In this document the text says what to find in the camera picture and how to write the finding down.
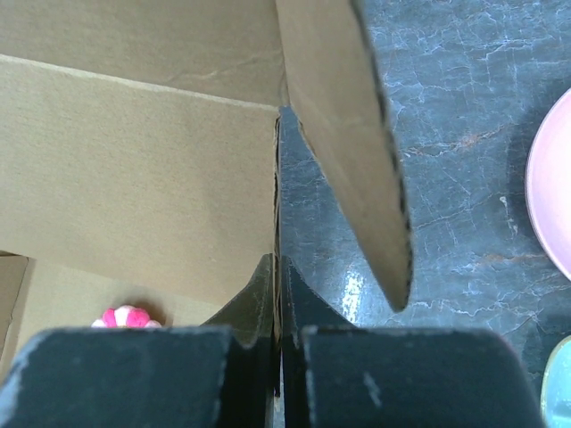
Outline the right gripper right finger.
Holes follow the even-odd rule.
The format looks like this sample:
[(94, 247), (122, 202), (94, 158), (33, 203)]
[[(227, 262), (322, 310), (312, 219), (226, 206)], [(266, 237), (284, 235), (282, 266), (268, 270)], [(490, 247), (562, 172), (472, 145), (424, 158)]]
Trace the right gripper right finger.
[(359, 328), (281, 261), (289, 427), (539, 427), (517, 355), (484, 329)]

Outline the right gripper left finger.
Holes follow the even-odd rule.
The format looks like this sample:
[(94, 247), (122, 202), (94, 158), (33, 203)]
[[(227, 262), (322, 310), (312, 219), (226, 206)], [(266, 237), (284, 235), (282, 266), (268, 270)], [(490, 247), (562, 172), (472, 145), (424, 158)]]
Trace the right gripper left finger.
[(273, 274), (264, 255), (204, 325), (34, 334), (2, 385), (2, 426), (271, 426)]

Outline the pink flower toy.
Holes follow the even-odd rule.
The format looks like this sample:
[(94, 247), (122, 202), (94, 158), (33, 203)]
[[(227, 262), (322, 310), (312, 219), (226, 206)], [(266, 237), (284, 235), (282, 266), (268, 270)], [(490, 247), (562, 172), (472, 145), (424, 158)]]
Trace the pink flower toy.
[(161, 324), (153, 320), (145, 309), (129, 305), (105, 310), (91, 326), (93, 328), (161, 328)]

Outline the large cardboard box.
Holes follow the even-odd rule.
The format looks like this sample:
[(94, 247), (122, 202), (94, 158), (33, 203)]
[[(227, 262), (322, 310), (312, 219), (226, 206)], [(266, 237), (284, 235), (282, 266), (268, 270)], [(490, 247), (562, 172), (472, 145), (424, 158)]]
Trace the large cardboard box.
[(1, 4), (1, 368), (114, 303), (278, 303), (280, 111), (396, 311), (410, 221), (360, 1)]

